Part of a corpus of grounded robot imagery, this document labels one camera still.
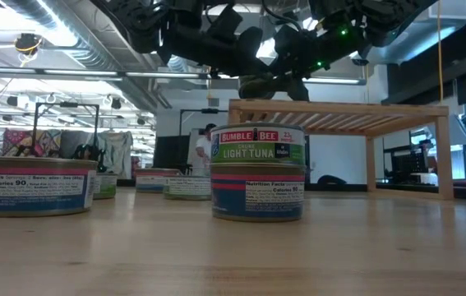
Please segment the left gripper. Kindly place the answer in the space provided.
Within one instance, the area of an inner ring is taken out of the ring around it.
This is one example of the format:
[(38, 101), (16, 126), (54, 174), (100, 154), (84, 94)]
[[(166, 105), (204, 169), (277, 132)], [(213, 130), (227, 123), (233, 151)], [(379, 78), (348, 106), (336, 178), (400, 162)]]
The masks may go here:
[[(176, 55), (197, 62), (229, 76), (265, 73), (265, 64), (256, 56), (261, 45), (262, 30), (249, 27), (234, 41), (227, 43), (214, 36), (185, 26), (176, 26), (163, 35), (162, 55)], [(276, 90), (287, 90), (288, 76), (274, 79)]]

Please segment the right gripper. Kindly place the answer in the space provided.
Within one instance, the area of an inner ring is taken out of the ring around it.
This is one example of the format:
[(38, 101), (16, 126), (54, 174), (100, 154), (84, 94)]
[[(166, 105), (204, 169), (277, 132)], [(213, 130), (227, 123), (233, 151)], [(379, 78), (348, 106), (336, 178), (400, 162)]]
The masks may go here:
[[(271, 63), (274, 76), (309, 77), (318, 70), (330, 69), (333, 62), (351, 53), (371, 47), (361, 24), (348, 18), (329, 20), (321, 35), (318, 30), (304, 29), (293, 20), (277, 23), (280, 29), (274, 35), (276, 58)], [(291, 80), (289, 97), (293, 101), (309, 101), (302, 79)]]

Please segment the green label tuna can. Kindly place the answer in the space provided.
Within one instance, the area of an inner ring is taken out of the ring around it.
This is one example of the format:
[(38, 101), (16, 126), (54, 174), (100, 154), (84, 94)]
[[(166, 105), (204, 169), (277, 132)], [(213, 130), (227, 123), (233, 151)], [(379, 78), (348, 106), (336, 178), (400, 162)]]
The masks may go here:
[(305, 165), (305, 132), (280, 123), (239, 123), (210, 132), (212, 164)]
[(270, 90), (272, 76), (240, 76), (238, 78), (238, 95), (241, 99), (272, 99), (275, 95)]
[(115, 173), (97, 173), (93, 199), (113, 199), (117, 192), (117, 182), (118, 176)]
[(164, 198), (170, 200), (208, 201), (211, 183), (207, 176), (178, 175), (166, 179)]

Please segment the wooden slatted shelf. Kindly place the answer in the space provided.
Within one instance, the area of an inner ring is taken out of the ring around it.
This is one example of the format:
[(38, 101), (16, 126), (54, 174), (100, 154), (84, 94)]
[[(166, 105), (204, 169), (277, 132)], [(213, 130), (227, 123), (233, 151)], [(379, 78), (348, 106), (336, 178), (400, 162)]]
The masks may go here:
[[(454, 199), (450, 152), (449, 108), (440, 105), (346, 104), (262, 99), (231, 99), (228, 123), (289, 123), (308, 135), (363, 136), (366, 138), (367, 191), (398, 197)], [(393, 132), (433, 123), (437, 144), (437, 192), (411, 192), (376, 186), (374, 140)]]

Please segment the blue pink label can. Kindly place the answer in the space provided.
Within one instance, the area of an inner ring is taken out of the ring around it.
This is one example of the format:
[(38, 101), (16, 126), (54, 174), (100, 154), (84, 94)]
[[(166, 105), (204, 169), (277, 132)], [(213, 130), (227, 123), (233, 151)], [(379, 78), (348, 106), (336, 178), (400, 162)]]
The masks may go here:
[(213, 164), (210, 166), (215, 218), (249, 222), (300, 220), (306, 167), (295, 164)]
[(181, 172), (178, 169), (137, 169), (135, 171), (136, 191), (144, 193), (162, 193), (166, 180), (180, 174)]
[(0, 156), (0, 217), (88, 211), (97, 167), (93, 160)]

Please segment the bright ceiling light panel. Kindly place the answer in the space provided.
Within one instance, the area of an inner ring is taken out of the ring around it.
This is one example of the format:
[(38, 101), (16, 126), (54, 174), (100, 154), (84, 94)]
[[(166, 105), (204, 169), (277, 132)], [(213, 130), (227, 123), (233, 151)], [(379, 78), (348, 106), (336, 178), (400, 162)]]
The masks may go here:
[(275, 40), (273, 38), (263, 41), (256, 53), (258, 58), (274, 58), (275, 52)]

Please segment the black cabinet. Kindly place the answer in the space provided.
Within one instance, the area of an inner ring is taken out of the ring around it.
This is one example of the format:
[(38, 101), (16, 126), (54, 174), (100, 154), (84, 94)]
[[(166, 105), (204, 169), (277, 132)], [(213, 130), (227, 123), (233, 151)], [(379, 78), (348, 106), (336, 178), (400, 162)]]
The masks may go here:
[(305, 184), (308, 186), (311, 183), (311, 149), (310, 149), (310, 136), (305, 135)]

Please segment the black rounded object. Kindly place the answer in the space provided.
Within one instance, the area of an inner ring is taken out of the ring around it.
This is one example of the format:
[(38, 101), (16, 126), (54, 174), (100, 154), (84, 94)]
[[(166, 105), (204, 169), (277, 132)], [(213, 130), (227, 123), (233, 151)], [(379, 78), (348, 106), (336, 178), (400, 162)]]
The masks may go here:
[(318, 185), (325, 186), (325, 185), (345, 185), (347, 182), (344, 181), (341, 178), (335, 177), (333, 175), (326, 174), (326, 175), (321, 176), (317, 180), (316, 183)]

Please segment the person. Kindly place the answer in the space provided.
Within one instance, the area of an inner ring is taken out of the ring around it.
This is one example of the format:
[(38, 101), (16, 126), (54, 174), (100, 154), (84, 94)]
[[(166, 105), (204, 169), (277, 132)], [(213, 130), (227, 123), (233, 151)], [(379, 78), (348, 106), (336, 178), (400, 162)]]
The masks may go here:
[(211, 162), (211, 130), (216, 127), (213, 123), (205, 126), (204, 134), (196, 141), (196, 156), (192, 162), (192, 172), (198, 176), (208, 176), (210, 174)]

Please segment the desk computer monitor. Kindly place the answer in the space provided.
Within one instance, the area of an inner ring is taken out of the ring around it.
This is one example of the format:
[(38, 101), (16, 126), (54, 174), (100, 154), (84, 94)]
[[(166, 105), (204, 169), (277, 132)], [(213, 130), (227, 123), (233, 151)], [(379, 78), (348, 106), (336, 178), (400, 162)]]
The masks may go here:
[(423, 145), (397, 146), (384, 150), (390, 155), (392, 173), (427, 173), (428, 164)]

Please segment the black monitor screen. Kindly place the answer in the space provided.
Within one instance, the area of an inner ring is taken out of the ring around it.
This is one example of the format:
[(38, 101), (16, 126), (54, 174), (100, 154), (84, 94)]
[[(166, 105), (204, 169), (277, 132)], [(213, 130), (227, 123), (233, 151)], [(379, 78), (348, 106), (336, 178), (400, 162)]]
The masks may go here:
[(187, 168), (189, 136), (158, 136), (155, 142), (153, 167), (158, 169)]

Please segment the white rounded object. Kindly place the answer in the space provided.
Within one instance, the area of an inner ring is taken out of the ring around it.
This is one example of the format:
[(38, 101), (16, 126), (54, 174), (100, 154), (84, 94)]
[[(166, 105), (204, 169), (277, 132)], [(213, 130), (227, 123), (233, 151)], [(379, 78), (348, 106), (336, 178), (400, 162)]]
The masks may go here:
[(417, 183), (424, 185), (438, 185), (438, 176), (435, 173), (412, 173), (411, 176)]

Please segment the grey lamp shade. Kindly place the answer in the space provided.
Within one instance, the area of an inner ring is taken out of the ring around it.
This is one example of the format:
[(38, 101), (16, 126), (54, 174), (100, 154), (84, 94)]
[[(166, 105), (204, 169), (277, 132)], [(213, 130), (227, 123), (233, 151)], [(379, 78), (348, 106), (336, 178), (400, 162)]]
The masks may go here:
[(450, 144), (466, 146), (466, 126), (457, 114), (449, 116)]

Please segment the grey white cloth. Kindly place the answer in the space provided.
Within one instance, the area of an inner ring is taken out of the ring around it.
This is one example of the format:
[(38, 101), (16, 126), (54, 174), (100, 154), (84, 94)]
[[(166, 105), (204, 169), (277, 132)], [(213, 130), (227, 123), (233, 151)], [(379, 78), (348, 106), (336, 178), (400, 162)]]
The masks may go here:
[[(104, 151), (104, 166), (107, 171), (117, 174), (120, 179), (131, 179), (132, 134), (130, 132), (99, 132), (97, 138), (98, 147)], [(93, 133), (65, 130), (62, 132), (60, 155), (63, 158), (71, 158), (78, 146), (92, 146), (93, 144)]]

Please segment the colourful patterned cloth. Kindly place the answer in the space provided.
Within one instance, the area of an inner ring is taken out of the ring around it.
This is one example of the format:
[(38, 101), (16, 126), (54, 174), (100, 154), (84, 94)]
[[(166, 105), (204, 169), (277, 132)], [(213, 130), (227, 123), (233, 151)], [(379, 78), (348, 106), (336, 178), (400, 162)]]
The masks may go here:
[(62, 132), (50, 130), (6, 129), (3, 133), (3, 156), (58, 157)]

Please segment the black stand frame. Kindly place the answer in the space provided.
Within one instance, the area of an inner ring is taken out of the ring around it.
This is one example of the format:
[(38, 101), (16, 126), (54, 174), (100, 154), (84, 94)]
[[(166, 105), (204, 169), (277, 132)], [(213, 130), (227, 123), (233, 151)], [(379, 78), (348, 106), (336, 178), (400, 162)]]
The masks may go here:
[(98, 147), (98, 125), (99, 125), (99, 105), (98, 104), (81, 104), (81, 103), (74, 103), (74, 102), (61, 102), (61, 103), (38, 102), (36, 103), (35, 104), (35, 115), (34, 115), (34, 121), (33, 121), (32, 140), (31, 140), (31, 146), (30, 146), (30, 154), (35, 157), (40, 157), (40, 154), (35, 149), (38, 120), (41, 116), (43, 116), (47, 111), (49, 111), (54, 106), (58, 106), (61, 108), (69, 108), (69, 109), (85, 107), (85, 108), (92, 108), (95, 110), (93, 147), (91, 148), (88, 160), (97, 161), (100, 156), (100, 149)]
[(180, 109), (179, 111), (179, 122), (178, 122), (178, 135), (182, 136), (182, 125), (184, 121), (182, 120), (182, 116), (184, 113), (203, 113), (203, 114), (218, 114), (218, 113), (228, 113), (228, 110), (223, 109)]

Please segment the silver spiral air duct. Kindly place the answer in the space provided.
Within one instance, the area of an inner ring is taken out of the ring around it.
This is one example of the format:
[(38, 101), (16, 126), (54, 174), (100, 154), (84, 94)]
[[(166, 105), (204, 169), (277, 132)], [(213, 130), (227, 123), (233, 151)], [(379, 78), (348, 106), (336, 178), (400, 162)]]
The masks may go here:
[(120, 71), (122, 66), (63, 0), (0, 0), (7, 8), (46, 30), (73, 35), (76, 43), (65, 53), (91, 71)]

